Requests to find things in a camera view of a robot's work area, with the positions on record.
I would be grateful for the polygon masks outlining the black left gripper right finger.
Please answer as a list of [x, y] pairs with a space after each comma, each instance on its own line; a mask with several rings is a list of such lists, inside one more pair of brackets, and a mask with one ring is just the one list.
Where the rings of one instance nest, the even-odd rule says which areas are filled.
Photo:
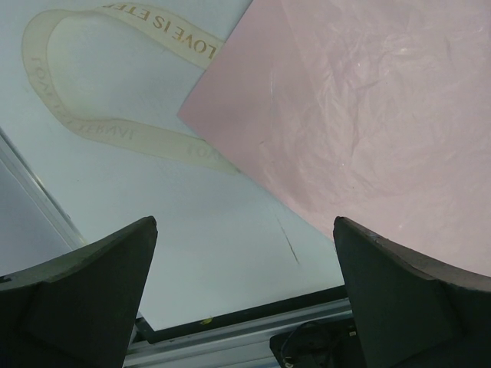
[[488, 367], [490, 279], [345, 217], [334, 245], [369, 367]]

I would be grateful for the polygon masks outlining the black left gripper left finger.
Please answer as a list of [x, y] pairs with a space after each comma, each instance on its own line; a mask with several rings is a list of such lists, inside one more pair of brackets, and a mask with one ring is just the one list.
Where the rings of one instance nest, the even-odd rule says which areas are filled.
[[121, 367], [157, 244], [142, 218], [1, 278], [3, 367]]

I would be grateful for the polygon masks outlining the pink wrapping paper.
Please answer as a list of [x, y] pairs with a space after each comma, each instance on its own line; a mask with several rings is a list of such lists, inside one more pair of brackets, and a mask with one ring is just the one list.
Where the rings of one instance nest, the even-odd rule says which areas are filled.
[[490, 273], [488, 1], [254, 1], [179, 115], [324, 234]]

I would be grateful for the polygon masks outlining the cream printed ribbon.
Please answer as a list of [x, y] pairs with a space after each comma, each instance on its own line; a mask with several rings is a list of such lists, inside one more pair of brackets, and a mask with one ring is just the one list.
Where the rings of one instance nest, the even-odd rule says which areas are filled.
[[[203, 139], [132, 120], [73, 115], [54, 87], [48, 65], [48, 43], [53, 30], [74, 14], [62, 9], [37, 14], [27, 24], [21, 42], [28, 81], [62, 126], [86, 140], [228, 174], [238, 173], [230, 161]], [[185, 18], [154, 5], [120, 2], [95, 8], [88, 14], [116, 19], [203, 70], [210, 66], [225, 43]]]

